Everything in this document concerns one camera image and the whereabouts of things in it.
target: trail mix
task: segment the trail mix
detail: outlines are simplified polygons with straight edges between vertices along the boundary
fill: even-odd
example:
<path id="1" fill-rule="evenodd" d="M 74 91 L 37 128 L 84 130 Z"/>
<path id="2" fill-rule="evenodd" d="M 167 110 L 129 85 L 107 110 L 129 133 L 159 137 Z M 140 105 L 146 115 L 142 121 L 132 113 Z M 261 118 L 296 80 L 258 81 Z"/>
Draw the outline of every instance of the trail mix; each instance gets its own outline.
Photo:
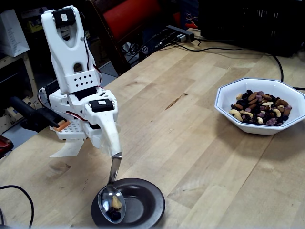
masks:
<path id="1" fill-rule="evenodd" d="M 236 99 L 237 102 L 231 105 L 229 113 L 243 123 L 281 126 L 288 120 L 292 109 L 285 100 L 264 92 L 247 90 Z"/>

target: wood grain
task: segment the wood grain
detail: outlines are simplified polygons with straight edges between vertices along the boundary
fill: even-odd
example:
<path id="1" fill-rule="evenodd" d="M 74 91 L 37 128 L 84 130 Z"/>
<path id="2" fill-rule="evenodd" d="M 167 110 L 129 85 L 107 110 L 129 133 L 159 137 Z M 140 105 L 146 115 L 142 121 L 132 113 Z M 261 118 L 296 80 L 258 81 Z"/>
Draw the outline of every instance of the wood grain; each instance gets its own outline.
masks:
<path id="1" fill-rule="evenodd" d="M 216 42 L 200 49 L 231 47 Z M 304 55 L 282 58 L 285 82 L 305 87 Z M 123 160 L 118 178 L 153 182 L 165 196 L 160 227 L 304 227 L 305 141 L 300 122 L 274 136 L 246 134 L 214 109 L 217 88 L 242 77 L 280 79 L 260 52 L 167 48 L 107 86 L 117 97 Z M 0 185 L 25 188 L 34 226 L 92 227 L 91 203 L 111 160 L 84 142 L 75 157 L 49 158 L 64 145 L 45 129 L 0 160 Z M 2 190 L 7 225 L 27 225 L 30 205 Z"/>

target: metal spoon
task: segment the metal spoon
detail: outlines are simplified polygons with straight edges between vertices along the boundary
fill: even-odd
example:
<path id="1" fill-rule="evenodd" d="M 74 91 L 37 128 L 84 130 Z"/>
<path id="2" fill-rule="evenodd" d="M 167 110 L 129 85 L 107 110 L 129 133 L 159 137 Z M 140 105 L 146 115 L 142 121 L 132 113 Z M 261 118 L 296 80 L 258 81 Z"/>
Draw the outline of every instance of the metal spoon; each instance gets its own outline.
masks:
<path id="1" fill-rule="evenodd" d="M 113 187 L 116 175 L 122 160 L 122 153 L 117 153 L 112 157 L 112 164 L 109 174 L 108 184 L 103 188 L 98 195 L 98 203 L 102 214 L 111 223 L 120 223 L 126 213 L 126 203 L 122 193 Z M 112 207 L 113 199 L 117 198 L 122 204 L 120 209 Z"/>

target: floor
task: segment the floor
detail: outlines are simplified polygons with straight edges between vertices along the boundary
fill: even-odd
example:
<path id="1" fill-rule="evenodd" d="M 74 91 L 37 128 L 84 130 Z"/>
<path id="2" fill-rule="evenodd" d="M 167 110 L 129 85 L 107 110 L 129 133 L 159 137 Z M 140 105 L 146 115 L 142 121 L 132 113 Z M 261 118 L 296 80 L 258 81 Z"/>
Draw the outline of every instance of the floor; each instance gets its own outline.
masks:
<path id="1" fill-rule="evenodd" d="M 102 83 L 101 87 L 104 87 L 111 83 L 113 80 L 115 80 L 118 77 L 117 72 L 115 71 L 113 65 L 111 62 L 106 63 L 100 68 L 100 71 L 102 72 Z M 51 79 L 48 77 L 39 77 L 41 80 L 37 82 L 38 88 L 43 87 L 44 85 L 48 84 Z M 20 126 L 20 123 L 13 126 L 11 129 L 4 132 L 2 135 L 9 140 L 11 140 L 14 144 L 14 148 L 17 148 L 27 140 L 29 140 L 31 137 L 33 137 L 37 132 L 23 129 Z"/>

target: plate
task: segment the plate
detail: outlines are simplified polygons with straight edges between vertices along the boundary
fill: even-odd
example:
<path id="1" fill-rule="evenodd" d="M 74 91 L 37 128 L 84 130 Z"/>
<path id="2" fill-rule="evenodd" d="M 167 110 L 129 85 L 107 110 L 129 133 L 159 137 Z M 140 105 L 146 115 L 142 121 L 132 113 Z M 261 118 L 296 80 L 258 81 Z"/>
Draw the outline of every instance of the plate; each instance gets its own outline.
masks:
<path id="1" fill-rule="evenodd" d="M 150 228 L 160 221 L 165 200 L 156 185 L 142 179 L 127 178 L 115 181 L 113 186 L 126 201 L 125 217 L 119 224 L 110 223 L 99 208 L 97 194 L 91 206 L 91 215 L 98 227 Z"/>

